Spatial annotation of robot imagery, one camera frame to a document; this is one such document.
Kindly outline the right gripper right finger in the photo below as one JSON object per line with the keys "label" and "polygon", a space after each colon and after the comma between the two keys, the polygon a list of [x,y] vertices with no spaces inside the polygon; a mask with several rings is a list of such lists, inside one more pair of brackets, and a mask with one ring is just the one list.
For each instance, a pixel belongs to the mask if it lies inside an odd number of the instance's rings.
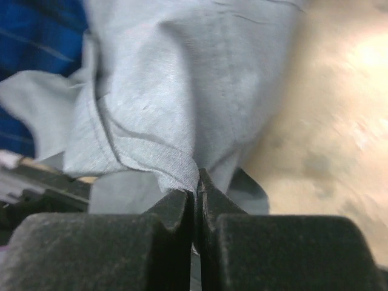
{"label": "right gripper right finger", "polygon": [[386,290],[356,224],[343,216],[250,215],[200,170],[196,248],[203,290]]}

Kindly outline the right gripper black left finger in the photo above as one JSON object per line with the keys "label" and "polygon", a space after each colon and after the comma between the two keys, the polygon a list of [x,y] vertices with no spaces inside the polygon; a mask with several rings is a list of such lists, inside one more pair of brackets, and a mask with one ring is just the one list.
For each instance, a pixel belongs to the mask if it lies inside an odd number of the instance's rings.
{"label": "right gripper black left finger", "polygon": [[140,215],[31,215],[9,242],[1,289],[189,290],[192,212],[174,191]]}

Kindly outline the grey shirt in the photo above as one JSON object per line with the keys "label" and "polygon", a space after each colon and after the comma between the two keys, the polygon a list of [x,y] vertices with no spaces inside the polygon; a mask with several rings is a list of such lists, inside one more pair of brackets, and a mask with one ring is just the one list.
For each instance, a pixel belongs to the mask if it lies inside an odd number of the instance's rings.
{"label": "grey shirt", "polygon": [[242,171],[279,104],[305,1],[81,1],[81,86],[64,150],[36,159],[95,176],[90,212],[141,213],[199,170],[251,214]]}

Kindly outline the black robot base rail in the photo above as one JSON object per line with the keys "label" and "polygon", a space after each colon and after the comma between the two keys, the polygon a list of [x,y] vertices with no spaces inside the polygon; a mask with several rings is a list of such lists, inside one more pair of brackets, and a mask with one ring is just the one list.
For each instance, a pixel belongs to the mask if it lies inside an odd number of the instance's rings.
{"label": "black robot base rail", "polygon": [[1,248],[36,213],[86,212],[91,184],[29,166],[1,167]]}

